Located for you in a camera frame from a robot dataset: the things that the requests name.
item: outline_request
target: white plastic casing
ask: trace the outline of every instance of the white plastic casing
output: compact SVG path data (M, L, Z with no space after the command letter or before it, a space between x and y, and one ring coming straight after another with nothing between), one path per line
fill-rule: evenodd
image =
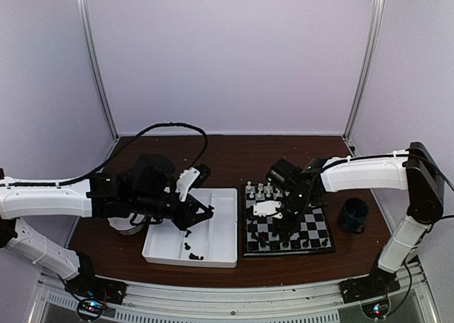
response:
M40 264L70 280L79 275L79 257L74 251L67 250L50 241L32 229L23 219L16 221L17 238L11 239L6 248L14 248L33 264Z
M1 184L15 182L63 182L65 180L17 180L5 177ZM92 200L87 198L90 181L64 187L0 187L0 217L13 219L31 215L92 216Z
M186 201L187 193L199 175L200 172L194 167L183 171L183 173L179 175L177 181L177 193L179 193L179 200L181 202Z
M411 250L416 248L419 239L430 228L430 225L418 223L415 219L405 216L388 241L378 260L378 267L390 273L399 270Z
M408 152L398 150L393 154L408 155ZM341 158L331 158L324 166L337 160ZM321 180L327 192L367 188L407 190L405 167L402 165L407 160L408 158L398 157L352 160L327 169L321 173Z
M276 213L281 205L281 202L274 200L256 202L253 206L253 214L257 217L266 217ZM277 213L276 215L273 215L273 217L276 219L282 219L282 213Z

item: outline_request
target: black mounting plate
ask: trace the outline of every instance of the black mounting plate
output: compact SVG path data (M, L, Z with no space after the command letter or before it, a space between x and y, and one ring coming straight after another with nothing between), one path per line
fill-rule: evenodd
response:
M126 287L127 285L123 282L96 277L96 289L98 289L96 291L88 293L87 290L80 290L77 286L69 288L76 296L81 298L94 298L100 302L104 301L104 290L106 290L106 302L122 305Z
M399 281L394 279L387 283L387 287L388 292L398 291L400 290ZM344 280L339 283L339 288L345 304L386 295L383 286L374 286L374 280L369 275Z

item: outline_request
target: black cable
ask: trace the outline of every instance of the black cable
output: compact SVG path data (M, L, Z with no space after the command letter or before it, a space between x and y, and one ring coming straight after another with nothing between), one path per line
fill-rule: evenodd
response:
M81 310L84 309L86 307L93 307L93 302L96 303L96 308L100 310L100 313L98 313L96 316L93 316L93 317L90 317L89 319L89 322L91 321L96 321L98 318L100 318L102 316L102 314L104 313L104 311L107 310L107 305L106 303L102 303L98 300L95 300L94 298L78 298L68 287L67 287L67 284L66 282L63 280L62 277L60 277L60 275L57 274L57 277L60 279L60 281L62 282L63 286L65 287L65 290L77 301L77 306L76 306L76 313L77 313L77 316L79 316L80 319L83 319L84 321L86 320L82 315L81 315Z
M440 220L443 220L443 219L452 219L454 218L454 215L445 215L444 217L441 217Z
M413 277L411 276L411 272L410 272L410 269L409 267L407 266L406 264L406 261L404 261L404 266L406 268L406 271L409 273L409 278L410 278L410 283L409 283L409 288L408 290L406 291L405 293L405 296L404 298L402 298L402 301L399 303L399 305L396 306L396 308L394 310L392 310L389 314L386 314L386 317L388 318L389 316L391 316L392 314L394 314L405 302L405 300L407 299L407 297L409 296L410 294L410 290L411 290L411 285L413 284Z
M128 147L132 142L134 142L136 139L139 137L143 136L145 133L149 132L150 130L156 129L156 128L168 128L168 127L175 127L175 126L181 126L182 128L188 128L194 131L199 132L203 137L204 137L204 146L200 150L199 154L197 157L194 159L194 161L191 163L191 167L202 157L202 155L205 153L206 149L208 148L208 136L206 135L205 131L197 126L193 126L191 124L186 124L186 123L158 123L158 124L153 124L152 126L149 126L139 133L137 133L132 139L124 144L121 148L119 148L110 158L105 160L102 164L98 165L96 168L93 170L89 171L87 174L84 174L82 176L76 177L74 179L70 179L64 182L60 182L58 185L55 184L55 182L15 182L11 183L8 185L8 187L55 187L55 186L68 186L68 185L73 185L74 183L83 181L87 179L88 177L91 177L94 173L100 171L100 169L104 168L108 163L110 163L114 158L116 158L126 147ZM6 187L5 184L0 184L0 187Z

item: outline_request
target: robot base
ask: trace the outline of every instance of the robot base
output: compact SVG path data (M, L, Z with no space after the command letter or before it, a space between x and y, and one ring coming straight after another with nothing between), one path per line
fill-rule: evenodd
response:
M339 288L343 302L348 304L398 291L400 290L400 284L399 281L393 279L384 285L382 281L377 281L375 277L367 275L361 278L344 280L339 283Z

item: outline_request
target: white backdrop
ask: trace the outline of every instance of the white backdrop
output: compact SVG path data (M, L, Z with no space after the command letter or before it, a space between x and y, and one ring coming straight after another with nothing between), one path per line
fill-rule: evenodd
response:
M373 0L87 0L116 128L342 133Z
M454 0L386 0L374 65L353 141L362 155L387 153L421 141L454 180ZM404 192L379 192L395 224ZM453 214L445 189L445 214ZM442 322L453 321L454 219L426 236L420 257Z
M75 177L111 147L75 0L0 0L0 168L17 178ZM73 217L26 218L64 244ZM26 322L40 268L0 250L0 321Z

